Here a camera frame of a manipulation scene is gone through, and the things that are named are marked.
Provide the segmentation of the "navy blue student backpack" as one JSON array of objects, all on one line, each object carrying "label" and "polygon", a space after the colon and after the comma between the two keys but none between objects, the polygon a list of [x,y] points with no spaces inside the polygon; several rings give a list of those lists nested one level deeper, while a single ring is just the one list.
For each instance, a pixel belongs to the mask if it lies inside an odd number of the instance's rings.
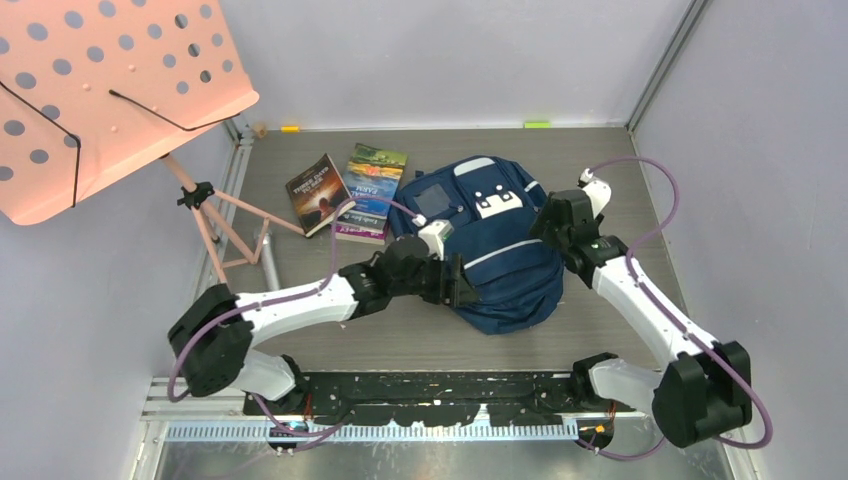
[{"label": "navy blue student backpack", "polygon": [[419,231],[413,214],[448,221],[445,254],[460,255],[479,296],[456,314],[484,334],[508,334],[545,321],[564,292],[560,254],[529,234],[546,199],[519,163],[476,155],[417,173],[396,190],[388,222],[399,237]]}]

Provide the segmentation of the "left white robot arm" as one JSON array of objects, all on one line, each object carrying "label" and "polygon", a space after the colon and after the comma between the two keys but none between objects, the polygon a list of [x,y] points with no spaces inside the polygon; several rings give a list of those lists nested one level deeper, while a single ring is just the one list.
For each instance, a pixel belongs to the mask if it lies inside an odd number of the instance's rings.
[{"label": "left white robot arm", "polygon": [[262,353],[258,345],[307,327],[381,312],[396,297],[416,296],[451,308],[477,302],[461,255],[446,251],[452,232],[448,221],[432,221],[366,261],[296,287],[241,294],[225,283],[207,288],[167,334],[176,356],[169,399],[236,388],[269,400],[284,414],[298,412],[307,389],[297,380],[293,362]]}]

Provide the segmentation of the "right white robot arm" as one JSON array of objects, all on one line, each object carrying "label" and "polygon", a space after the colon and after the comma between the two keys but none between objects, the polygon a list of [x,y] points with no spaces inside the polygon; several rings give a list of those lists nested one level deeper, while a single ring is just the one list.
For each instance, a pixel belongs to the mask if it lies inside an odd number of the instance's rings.
[{"label": "right white robot arm", "polygon": [[575,363],[574,403],[607,400],[650,416],[664,438],[685,448],[748,425],[751,362],[737,342],[719,342],[656,288],[628,247],[602,235],[612,189],[585,170],[575,189],[552,192],[530,234],[557,250],[566,269],[620,313],[647,345],[658,371],[609,353]]}]

